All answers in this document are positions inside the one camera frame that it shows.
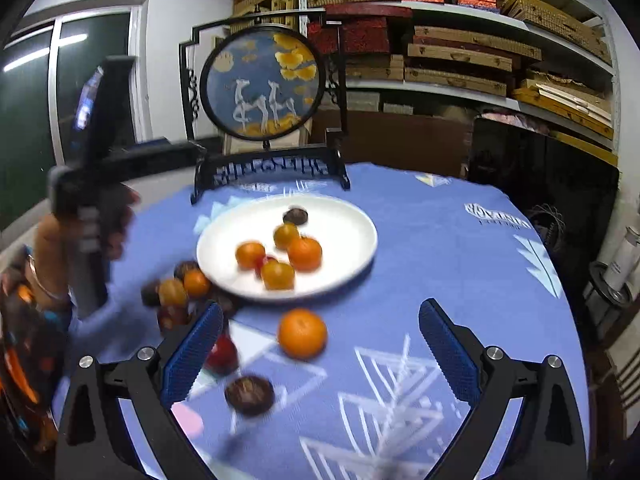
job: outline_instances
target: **blue gripper pad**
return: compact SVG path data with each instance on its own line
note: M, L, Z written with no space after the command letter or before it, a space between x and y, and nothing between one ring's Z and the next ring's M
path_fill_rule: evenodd
M482 345L471 330L454 325L433 298L425 300L418 314L420 332L429 345L431 353L440 365L449 386L458 400L464 400L473 408L480 399L479 356ZM462 336L466 347L479 352L473 359L459 337Z
M187 398L209 351L222 332L222 310L211 303L164 366L160 402L170 409Z

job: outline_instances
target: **bracelet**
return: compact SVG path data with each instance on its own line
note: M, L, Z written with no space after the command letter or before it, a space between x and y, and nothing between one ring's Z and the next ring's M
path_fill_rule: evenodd
M38 279L38 275L36 274L36 263L35 263L35 260L33 259L33 256L29 254L28 259L29 259L29 267L31 268L33 279L36 281L36 284L40 287L40 289L54 301L68 301L69 299L68 293L66 293L64 296L60 296L59 294L54 294L53 292L49 292L42 285L42 283L40 283L40 280Z

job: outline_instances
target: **pink spot on tablecloth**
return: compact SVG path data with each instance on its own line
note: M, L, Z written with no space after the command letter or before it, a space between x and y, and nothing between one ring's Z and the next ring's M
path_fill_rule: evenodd
M171 407L171 411L186 436L196 438L202 434L204 422L200 415L194 412L189 406L183 402L176 402Z

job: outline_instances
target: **blue tablecloth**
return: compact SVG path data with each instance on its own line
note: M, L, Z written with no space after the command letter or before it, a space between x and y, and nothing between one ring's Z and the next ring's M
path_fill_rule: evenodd
M260 174L205 193L197 206L185 189L140 214L125 259L113 266L109 303L72 323L68 369L84 354L122 360L160 342L155 311L140 303L140 285L194 256L194 225L241 200L314 192L348 200L370 216L379 238L375 260L345 288L305 303L328 327L329 343L318 359L295 363L274 347L243 370L273 382L277 402L269 416L236 419L223 398L224 381L185 402L204 424L192 438L202 456L264 480L424 478L468 412L418 330L418 308L431 297L486 346L535 362L559 355L588 443L588 394L574 321L524 215L489 186L371 164L352 165L348 173L349 191L333 180ZM275 334L286 308L248 306L236 319ZM63 380L56 396L57 416L67 386ZM511 401L480 478L498 465L519 405ZM132 419L130 408L125 411ZM142 460L152 463L140 428L131 422L130 430Z

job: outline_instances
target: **white cylinder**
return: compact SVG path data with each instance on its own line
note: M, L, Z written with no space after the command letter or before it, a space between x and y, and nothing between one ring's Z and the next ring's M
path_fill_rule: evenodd
M640 234L628 226L625 237L603 276L604 281L612 290L620 291L636 266L638 256L640 256L639 243Z

